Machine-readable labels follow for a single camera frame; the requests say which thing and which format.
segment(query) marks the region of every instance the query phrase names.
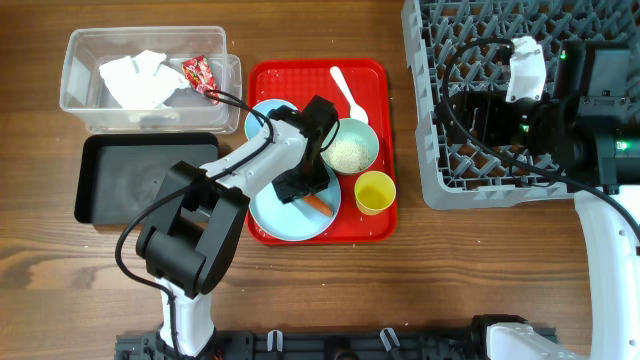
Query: red snack packet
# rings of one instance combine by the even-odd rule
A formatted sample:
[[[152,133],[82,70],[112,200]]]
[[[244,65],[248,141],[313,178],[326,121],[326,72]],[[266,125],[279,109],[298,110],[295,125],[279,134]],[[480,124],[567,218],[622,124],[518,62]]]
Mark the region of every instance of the red snack packet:
[[[191,87],[200,94],[204,95],[206,90],[218,90],[216,79],[213,78],[211,68],[209,67],[209,64],[207,64],[207,59],[204,55],[200,55],[183,62],[182,72],[184,72],[187,80],[189,80]],[[218,105],[220,103],[218,100],[213,99],[211,99],[211,102],[213,105]]]

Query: crumpled tissue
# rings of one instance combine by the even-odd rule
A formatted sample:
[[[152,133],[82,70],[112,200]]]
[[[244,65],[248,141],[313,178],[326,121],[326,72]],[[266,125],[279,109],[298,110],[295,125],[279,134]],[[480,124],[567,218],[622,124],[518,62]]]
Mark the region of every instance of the crumpled tissue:
[[[161,63],[165,54],[145,50],[138,56],[125,56],[100,66],[100,76],[123,109],[166,108],[163,103],[176,89],[190,87],[187,78]]]

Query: yellow cup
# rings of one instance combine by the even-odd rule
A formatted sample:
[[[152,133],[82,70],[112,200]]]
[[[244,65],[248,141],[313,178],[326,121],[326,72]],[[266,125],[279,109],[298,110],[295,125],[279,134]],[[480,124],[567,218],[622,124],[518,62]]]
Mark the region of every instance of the yellow cup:
[[[389,175],[380,171],[368,171],[356,180],[356,205],[365,215],[377,215],[393,204],[396,184]]]

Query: green indicator light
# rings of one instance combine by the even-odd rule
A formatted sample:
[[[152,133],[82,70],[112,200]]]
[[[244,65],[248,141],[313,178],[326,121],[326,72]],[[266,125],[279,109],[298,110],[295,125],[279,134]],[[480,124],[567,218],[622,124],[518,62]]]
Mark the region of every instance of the green indicator light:
[[[616,141],[616,149],[618,150],[627,150],[629,148],[629,143],[626,141]]]

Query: wood grain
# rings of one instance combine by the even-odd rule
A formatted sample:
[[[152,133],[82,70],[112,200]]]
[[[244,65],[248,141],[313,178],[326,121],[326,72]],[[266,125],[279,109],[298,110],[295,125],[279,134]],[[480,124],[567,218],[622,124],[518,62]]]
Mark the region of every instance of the wood grain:
[[[464,325],[511,313],[589,352],[586,250],[570,201],[434,211],[423,200],[402,1],[5,1],[0,6],[0,357],[108,359],[117,334],[153,330],[156,291],[117,269],[118,229],[73,218],[81,121],[60,111],[76,28],[220,25],[243,83],[267,59],[370,57],[387,70],[400,225],[379,244],[267,248],[243,233],[215,290],[221,329],[373,330]],[[242,132],[220,141],[237,147]],[[144,264],[133,241],[125,261]]]

